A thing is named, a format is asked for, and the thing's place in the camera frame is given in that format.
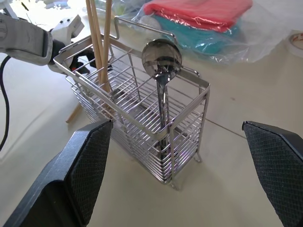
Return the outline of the wooden chopstick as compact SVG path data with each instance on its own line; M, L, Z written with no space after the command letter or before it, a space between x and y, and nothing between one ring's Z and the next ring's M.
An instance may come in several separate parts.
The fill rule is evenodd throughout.
M99 48L99 55L101 58L101 66L103 70L101 71L101 76L100 76L100 83L103 85L102 89L108 93L111 92L111 87L108 82L108 76L107 76L107 57L104 58L103 54L103 44L102 44L102 38L101 38L101 32L100 32L100 27L99 27L99 20L98 20L98 15L97 15L97 10L96 10L96 4L95 0L90 0L91 2L91 10L92 10L92 15L93 15L93 20L94 20L94 26L96 30L96 35L97 35L97 43L98 43L98 48Z
M111 9L112 0L106 1L106 17L105 17L105 27L104 27L104 46L102 55L102 72L101 72L101 82L103 84L102 89L106 92L111 91L110 83L108 81L107 69L108 69L108 52L109 52L109 40L110 40L110 26L111 26Z
M71 123L79 114L79 112L82 110L82 106L80 103L77 104L77 106L74 108L68 119L66 120L66 123L69 124Z
M94 50L94 55L95 55L95 63L96 63L97 74L98 74L98 83L99 83L99 85L101 85L101 88L102 88L103 85L100 83L99 79L100 79L101 71L103 70L103 68L101 66L101 58L99 55L97 35L96 35L95 26L94 26L94 20L93 20L90 0L86 0L86 8L87 8L87 14L88 14L88 19L89 19L89 27L90 27L92 44L93 44L93 50Z

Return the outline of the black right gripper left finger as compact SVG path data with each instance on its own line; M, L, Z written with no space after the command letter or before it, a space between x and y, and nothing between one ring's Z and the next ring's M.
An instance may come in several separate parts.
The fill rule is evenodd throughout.
M113 122L75 131L3 227L87 227L102 185Z

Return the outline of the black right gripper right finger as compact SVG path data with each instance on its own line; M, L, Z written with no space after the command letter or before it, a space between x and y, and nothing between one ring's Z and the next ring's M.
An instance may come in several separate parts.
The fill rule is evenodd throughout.
M283 227L303 227L303 138L276 126L242 124L259 182Z

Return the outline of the red folded cloth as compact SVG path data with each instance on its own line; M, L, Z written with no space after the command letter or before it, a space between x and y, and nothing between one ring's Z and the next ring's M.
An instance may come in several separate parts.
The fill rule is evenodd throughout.
M184 26L225 32L252 5L252 0L152 0L143 11Z

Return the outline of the clear plastic bag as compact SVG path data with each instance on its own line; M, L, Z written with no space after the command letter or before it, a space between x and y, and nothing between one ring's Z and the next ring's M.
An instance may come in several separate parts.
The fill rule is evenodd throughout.
M176 36L162 30L159 22L143 11L144 4L152 0L113 0L113 13L130 20L130 27L145 33L150 38L164 38L177 44L182 52L216 63L256 62L271 51L290 33L287 23L278 15L262 6L258 0L252 0L252 7L236 22L240 28L239 35L232 39L217 54L204 54L185 50L178 44Z

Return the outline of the white tape roll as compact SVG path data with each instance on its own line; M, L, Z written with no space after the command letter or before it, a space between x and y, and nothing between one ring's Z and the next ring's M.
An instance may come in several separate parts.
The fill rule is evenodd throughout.
M303 33L291 35L288 41L289 52L297 57L303 58Z

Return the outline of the teal folded cloth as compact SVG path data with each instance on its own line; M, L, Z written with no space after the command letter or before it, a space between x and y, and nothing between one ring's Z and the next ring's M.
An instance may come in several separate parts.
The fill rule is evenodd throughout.
M153 16L153 18L159 22L162 30L171 32L176 36L182 49L210 55L219 53L240 32L238 25L234 25L221 33L184 26L159 16Z

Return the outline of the metal spoon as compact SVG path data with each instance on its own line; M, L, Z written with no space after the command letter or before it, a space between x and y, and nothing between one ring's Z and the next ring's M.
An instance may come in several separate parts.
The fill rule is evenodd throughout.
M146 44L142 52L145 72L156 81L160 128L169 123L167 84L180 72L182 55L177 46L166 39L155 39Z

